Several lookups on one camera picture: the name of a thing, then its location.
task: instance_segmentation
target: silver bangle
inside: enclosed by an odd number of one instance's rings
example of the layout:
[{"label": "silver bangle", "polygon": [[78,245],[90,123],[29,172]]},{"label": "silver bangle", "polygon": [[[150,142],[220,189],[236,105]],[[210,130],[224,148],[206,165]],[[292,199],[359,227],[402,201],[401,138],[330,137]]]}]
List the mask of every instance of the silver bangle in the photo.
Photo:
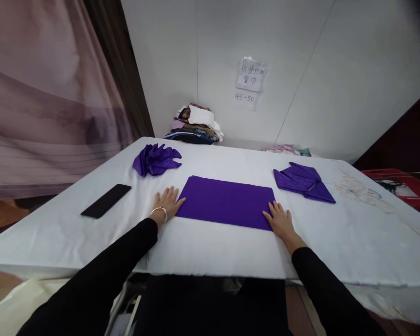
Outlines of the silver bangle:
[{"label": "silver bangle", "polygon": [[155,208],[154,210],[151,211],[151,215],[153,214],[154,211],[156,211],[158,209],[162,209],[165,212],[165,220],[163,222],[166,222],[168,220],[168,213],[167,213],[167,210],[164,207]]}]

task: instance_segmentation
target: right hand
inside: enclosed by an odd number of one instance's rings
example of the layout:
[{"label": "right hand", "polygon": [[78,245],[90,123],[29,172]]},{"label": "right hand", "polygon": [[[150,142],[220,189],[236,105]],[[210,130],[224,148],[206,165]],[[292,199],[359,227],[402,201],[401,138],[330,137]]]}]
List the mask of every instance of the right hand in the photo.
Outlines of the right hand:
[{"label": "right hand", "polygon": [[291,212],[289,210],[283,210],[281,204],[276,201],[273,202],[273,205],[271,202],[269,202],[268,205],[272,217],[266,211],[263,211],[263,215],[267,219],[274,233],[283,240],[296,234],[293,227]]},{"label": "right hand", "polygon": [[271,203],[268,203],[268,205],[272,216],[266,211],[263,211],[263,215],[274,233],[283,240],[289,254],[293,255],[295,250],[301,247],[307,247],[303,239],[294,231],[291,212],[289,210],[283,210],[281,204],[276,201],[273,202],[273,205]]}]

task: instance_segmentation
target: white tablecloth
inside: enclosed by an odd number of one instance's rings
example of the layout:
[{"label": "white tablecloth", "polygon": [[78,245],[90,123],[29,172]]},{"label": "white tablecloth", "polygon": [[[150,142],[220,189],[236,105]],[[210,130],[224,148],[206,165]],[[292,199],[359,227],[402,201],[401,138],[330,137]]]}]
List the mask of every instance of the white tablecloth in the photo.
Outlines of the white tablecloth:
[{"label": "white tablecloth", "polygon": [[[146,144],[176,148],[182,166],[142,178],[132,162]],[[273,169],[317,169],[336,204],[277,188]],[[344,161],[141,138],[0,235],[0,270],[21,277],[71,276],[149,215],[154,195],[197,175],[273,188],[295,230],[344,283],[420,287],[420,213]],[[116,183],[132,189],[100,219],[80,213]],[[269,231],[175,217],[136,270],[156,274],[296,279]]]}]

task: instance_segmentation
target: white wall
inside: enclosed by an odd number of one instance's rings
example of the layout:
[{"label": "white wall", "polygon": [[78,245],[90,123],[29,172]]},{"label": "white wall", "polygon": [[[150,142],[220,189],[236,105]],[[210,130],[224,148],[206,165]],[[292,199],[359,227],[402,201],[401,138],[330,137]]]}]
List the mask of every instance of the white wall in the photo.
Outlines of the white wall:
[{"label": "white wall", "polygon": [[197,101],[195,0],[122,0],[157,138],[182,105]]},{"label": "white wall", "polygon": [[[354,161],[420,98],[420,32],[403,0],[122,4],[157,137],[194,101],[223,145]],[[232,107],[244,56],[271,64],[256,112]]]},{"label": "white wall", "polygon": [[420,33],[403,3],[336,1],[277,143],[355,161],[420,98]]}]

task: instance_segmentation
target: black phone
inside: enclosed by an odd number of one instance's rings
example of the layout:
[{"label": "black phone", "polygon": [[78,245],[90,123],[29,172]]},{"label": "black phone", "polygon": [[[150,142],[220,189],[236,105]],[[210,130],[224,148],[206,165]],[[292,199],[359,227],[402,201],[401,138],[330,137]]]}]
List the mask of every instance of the black phone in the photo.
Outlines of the black phone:
[{"label": "black phone", "polygon": [[81,215],[101,218],[116,202],[122,198],[131,187],[124,184],[117,184],[104,195],[102,195],[94,204],[84,210]]}]

